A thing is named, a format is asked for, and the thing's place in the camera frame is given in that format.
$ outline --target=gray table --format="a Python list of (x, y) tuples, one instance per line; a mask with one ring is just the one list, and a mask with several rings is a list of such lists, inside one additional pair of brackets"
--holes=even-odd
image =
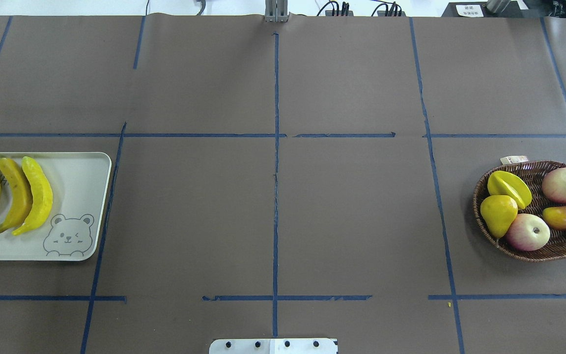
[(566, 260), (469, 206), (566, 162), (566, 20), (0, 17), (0, 150), (115, 167), (94, 256), (0, 262), (0, 353), (566, 353)]

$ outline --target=white floor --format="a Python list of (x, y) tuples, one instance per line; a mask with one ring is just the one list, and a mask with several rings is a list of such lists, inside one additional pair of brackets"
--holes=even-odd
[[(525, 9), (522, 0), (519, 7)], [(440, 16), (447, 0), (397, 0), (408, 16)], [(326, 0), (289, 0), (291, 13), (315, 16)], [(370, 16), (379, 4), (373, 0), (351, 0), (355, 16)], [(0, 0), (0, 15), (141, 15), (146, 0)], [(196, 14), (195, 0), (150, 0), (150, 13)], [(265, 13), (265, 0), (207, 0), (204, 15), (241, 15)]]

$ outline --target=white tray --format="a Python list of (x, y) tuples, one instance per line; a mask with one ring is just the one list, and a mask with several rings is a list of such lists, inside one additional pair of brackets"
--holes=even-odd
[[(54, 206), (49, 219), (38, 229), (19, 236), (12, 235), (13, 229), (0, 234), (0, 261), (87, 259), (97, 247), (111, 174), (110, 157), (103, 152), (0, 152), (0, 157), (19, 164), (23, 156), (33, 157), (43, 168), (54, 191)], [(2, 180), (0, 223), (11, 204), (10, 187)]]

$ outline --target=wicker basket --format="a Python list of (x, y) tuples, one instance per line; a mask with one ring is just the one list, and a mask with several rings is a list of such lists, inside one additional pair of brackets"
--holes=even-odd
[(530, 161), (526, 163), (507, 164), (493, 168), (480, 178), (473, 193), (473, 212), (481, 231), (493, 246), (497, 247), (497, 249), (503, 253), (506, 253), (506, 255), (526, 262), (544, 262), (566, 258), (566, 231), (552, 229), (550, 240), (544, 247), (536, 251), (519, 251), (512, 248), (512, 246), (506, 242), (505, 238), (497, 239), (490, 235), (486, 228), (486, 223), (479, 212), (481, 202), (486, 199), (486, 197), (489, 197), (487, 189), (488, 177), (494, 171), (501, 170), (514, 173), (521, 177), (530, 188), (530, 191), (532, 191), (532, 203), (530, 203), (525, 210), (519, 210), (519, 213), (531, 213), (543, 217), (543, 210), (545, 208), (561, 206), (561, 204), (556, 204), (548, 200), (541, 191), (541, 184), (543, 183), (545, 175), (561, 167), (566, 167), (566, 164), (556, 161)]

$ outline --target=bear drawing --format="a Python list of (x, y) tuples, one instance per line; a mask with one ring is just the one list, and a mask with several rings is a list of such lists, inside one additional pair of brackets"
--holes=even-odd
[(43, 241), (47, 255), (72, 256), (76, 252), (85, 255), (93, 244), (90, 227), (94, 221), (90, 214), (80, 219), (67, 219), (62, 214), (52, 217), (52, 230)]

